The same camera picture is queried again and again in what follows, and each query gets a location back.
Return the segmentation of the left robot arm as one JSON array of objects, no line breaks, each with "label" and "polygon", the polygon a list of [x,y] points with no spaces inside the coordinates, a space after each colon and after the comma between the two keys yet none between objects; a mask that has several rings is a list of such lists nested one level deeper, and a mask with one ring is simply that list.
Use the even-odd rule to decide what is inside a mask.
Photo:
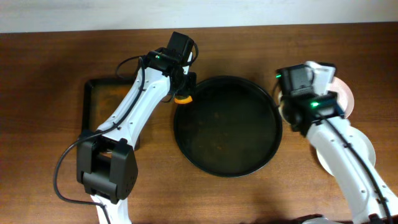
[{"label": "left robot arm", "polygon": [[81,133],[76,178],[90,194],[100,223],[130,223],[127,198],[138,174],[139,135],[166,96],[181,105],[192,102],[196,74],[189,68],[197,57],[194,40],[174,32],[166,47],[139,57],[137,77],[111,116],[96,131]]}]

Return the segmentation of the white plate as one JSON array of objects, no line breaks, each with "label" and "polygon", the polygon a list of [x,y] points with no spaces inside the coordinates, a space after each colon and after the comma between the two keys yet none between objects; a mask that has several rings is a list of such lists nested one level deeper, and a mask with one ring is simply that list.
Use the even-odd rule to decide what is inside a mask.
[{"label": "white plate", "polygon": [[291,114],[291,108],[290,108],[290,105],[289,105],[289,104],[286,104],[286,101],[283,101],[283,100],[282,100],[282,96],[283,96],[282,92],[281,92],[281,91],[278,92],[278,97],[277,97],[277,99],[278,99],[278,104],[279,104],[278,110],[279,110],[279,114],[280,114],[281,118],[282,118],[285,122],[288,123],[288,121],[286,120],[286,118],[288,118],[288,117],[289,117],[289,114]]},{"label": "white plate", "polygon": [[[353,134],[354,137],[359,138],[360,142],[360,147],[359,147],[359,154],[363,158],[367,158],[368,161],[372,164],[374,167],[376,164],[376,152],[374,150],[374,147],[371,143],[371,141],[368,139],[368,137],[362,133],[360,130],[350,127],[349,128],[349,133]],[[319,153],[318,149],[316,149],[317,152],[317,158],[318,161],[320,162],[321,166],[330,174],[333,176],[332,171],[330,170],[328,164],[326,163],[325,159],[323,156]]]}]

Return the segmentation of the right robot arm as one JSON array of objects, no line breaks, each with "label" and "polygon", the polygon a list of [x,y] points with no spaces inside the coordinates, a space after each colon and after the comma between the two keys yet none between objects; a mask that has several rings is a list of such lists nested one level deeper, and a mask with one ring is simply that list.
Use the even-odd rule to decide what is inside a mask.
[{"label": "right robot arm", "polygon": [[397,196],[359,152],[366,143],[353,131],[329,91],[336,67],[307,61],[279,68],[281,116],[320,153],[351,210],[353,223],[397,223]]}]

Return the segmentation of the white plate bottom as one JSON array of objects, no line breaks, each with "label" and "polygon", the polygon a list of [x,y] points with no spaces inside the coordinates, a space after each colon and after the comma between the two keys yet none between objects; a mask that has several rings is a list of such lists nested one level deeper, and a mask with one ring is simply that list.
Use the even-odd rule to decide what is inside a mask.
[{"label": "white plate bottom", "polygon": [[[353,134],[354,137],[359,138],[360,142],[360,147],[359,147],[359,154],[363,158],[367,158],[368,161],[372,164],[374,167],[376,164],[376,152],[374,150],[374,147],[371,143],[371,141],[368,139],[368,137],[362,133],[360,130],[350,127],[349,128],[349,133]],[[333,176],[332,171],[330,170],[328,164],[326,163],[325,159],[323,156],[319,153],[318,149],[316,149],[317,152],[317,158],[318,161],[320,162],[321,166],[330,174]]]}]

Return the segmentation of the grey-white plate with sauce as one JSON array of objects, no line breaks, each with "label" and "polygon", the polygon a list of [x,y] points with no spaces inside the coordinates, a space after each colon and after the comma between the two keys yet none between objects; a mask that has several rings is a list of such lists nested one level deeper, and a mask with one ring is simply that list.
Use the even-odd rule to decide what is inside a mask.
[{"label": "grey-white plate with sauce", "polygon": [[337,102],[345,112],[345,118],[348,118],[354,109],[354,96],[349,86],[343,80],[334,77],[328,86],[328,91],[337,93]]}]

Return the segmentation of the green and orange sponge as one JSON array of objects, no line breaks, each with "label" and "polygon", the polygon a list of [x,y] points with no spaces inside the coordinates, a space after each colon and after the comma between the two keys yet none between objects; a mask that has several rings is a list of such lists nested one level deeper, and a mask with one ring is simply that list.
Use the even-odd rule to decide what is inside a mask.
[{"label": "green and orange sponge", "polygon": [[174,97],[174,102],[179,105],[186,105],[186,104],[191,103],[192,101],[193,101],[193,98],[190,95],[188,95],[188,96],[177,95]]}]

